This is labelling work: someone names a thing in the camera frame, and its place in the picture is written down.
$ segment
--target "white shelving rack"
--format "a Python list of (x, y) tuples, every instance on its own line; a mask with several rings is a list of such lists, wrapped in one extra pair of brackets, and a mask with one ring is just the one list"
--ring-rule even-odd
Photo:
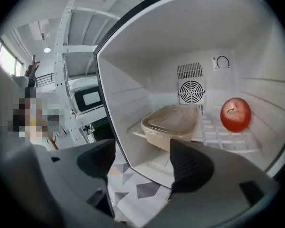
[[(104, 10), (109, 8), (115, 3), (116, 0), (108, 0), (104, 4)], [(105, 17), (106, 20), (99, 28), (97, 35), (94, 38), (93, 44), (98, 40), (104, 27), (111, 20), (119, 20), (120, 17), (110, 14), (105, 11), (96, 9), (83, 8), (74, 6), (75, 0), (69, 0), (64, 12), (62, 14), (54, 48), (54, 77), (55, 88), (60, 100), (64, 103), (64, 115), (65, 115), (65, 127), (69, 129), (71, 137), (75, 145), (82, 145), (89, 143), (89, 139), (84, 134), (82, 127), (97, 121), (103, 117), (106, 117), (104, 107), (97, 108), (86, 114), (76, 115), (76, 110), (72, 107), (72, 101), (70, 99), (70, 91), (68, 85), (68, 73), (66, 66), (65, 56), (71, 53), (93, 53), (97, 45), (68, 45), (68, 36), (70, 30), (70, 21), (73, 13), (88, 13), (93, 16)], [(89, 68), (93, 62), (93, 56), (86, 67), (85, 75), (87, 75)]]

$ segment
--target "fan grille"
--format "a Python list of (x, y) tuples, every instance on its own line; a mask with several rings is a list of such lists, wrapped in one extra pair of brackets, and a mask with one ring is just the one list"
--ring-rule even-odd
[(196, 81), (187, 81), (180, 88), (182, 100), (188, 104), (194, 104), (200, 101), (205, 93), (200, 83)]

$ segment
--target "metal railing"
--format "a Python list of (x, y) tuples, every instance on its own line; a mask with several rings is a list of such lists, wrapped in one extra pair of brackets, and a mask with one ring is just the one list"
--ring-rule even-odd
[(36, 78), (38, 87), (53, 84), (55, 82), (54, 73), (46, 74)]

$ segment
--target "window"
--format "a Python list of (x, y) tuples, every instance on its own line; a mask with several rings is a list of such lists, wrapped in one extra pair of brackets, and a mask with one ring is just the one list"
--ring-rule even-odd
[(0, 42), (0, 66), (8, 73), (23, 75), (23, 64)]

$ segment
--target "ceiling light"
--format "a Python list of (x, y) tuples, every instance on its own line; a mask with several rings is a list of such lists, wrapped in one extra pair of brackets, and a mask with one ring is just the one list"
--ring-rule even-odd
[(51, 51), (51, 48), (44, 48), (44, 50), (43, 50), (45, 53), (49, 53), (50, 51)]

